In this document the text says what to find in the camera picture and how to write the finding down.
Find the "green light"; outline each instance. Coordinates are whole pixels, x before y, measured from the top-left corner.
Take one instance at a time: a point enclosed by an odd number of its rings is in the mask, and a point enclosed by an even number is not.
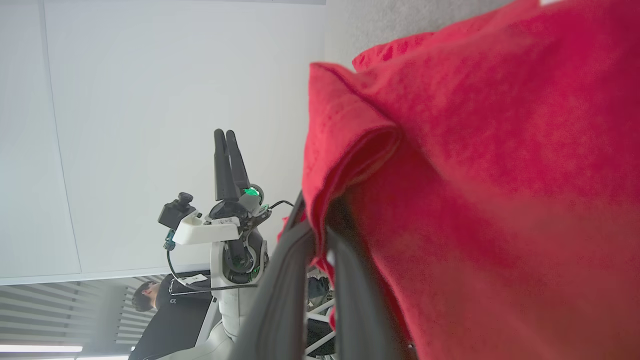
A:
[[[249,189],[244,189],[244,193],[247,193],[251,196],[260,196],[260,193],[254,187],[251,187]]]

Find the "gray floor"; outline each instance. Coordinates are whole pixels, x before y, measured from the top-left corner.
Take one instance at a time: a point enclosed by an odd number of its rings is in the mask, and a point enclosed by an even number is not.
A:
[[[325,60],[352,69],[363,50],[399,37],[437,31],[511,0],[327,0]]]

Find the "cable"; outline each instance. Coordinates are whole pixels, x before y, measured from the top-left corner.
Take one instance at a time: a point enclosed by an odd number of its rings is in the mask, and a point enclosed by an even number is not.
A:
[[[187,284],[186,282],[183,282],[182,279],[175,273],[175,270],[173,269],[173,265],[171,264],[170,250],[166,251],[166,262],[169,264],[169,270],[171,270],[171,274],[173,275],[173,277],[176,280],[178,280],[178,282],[181,283],[185,288],[189,288],[191,290],[217,291],[217,290],[231,290],[231,289],[239,289],[239,288],[257,288],[258,287],[257,284],[238,284],[238,285],[231,285],[231,286],[220,286],[219,288],[201,288],[199,286],[193,286],[191,284]]]
[[[276,202],[275,204],[271,205],[271,206],[269,207],[269,209],[273,209],[273,208],[275,208],[276,206],[278,206],[278,205],[282,204],[283,202],[284,202],[285,204],[290,205],[290,206],[293,208],[293,204],[291,204],[289,201],[286,201],[286,200],[280,200],[280,201]]]

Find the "white wall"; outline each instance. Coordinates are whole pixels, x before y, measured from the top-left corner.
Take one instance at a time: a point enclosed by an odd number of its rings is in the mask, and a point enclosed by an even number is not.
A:
[[[178,192],[214,204],[218,127],[236,132],[267,202],[295,200],[323,6],[47,0],[44,14],[78,278],[166,272],[157,216]],[[260,227],[272,250],[288,211]],[[206,245],[173,252],[183,265],[208,256]]]
[[[0,2],[0,277],[80,271],[43,35],[35,0]]]

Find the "red fabric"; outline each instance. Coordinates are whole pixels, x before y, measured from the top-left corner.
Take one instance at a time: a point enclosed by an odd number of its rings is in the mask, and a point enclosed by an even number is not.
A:
[[[420,358],[640,359],[637,1],[517,0],[354,65],[311,66],[303,194],[316,231],[345,194]]]

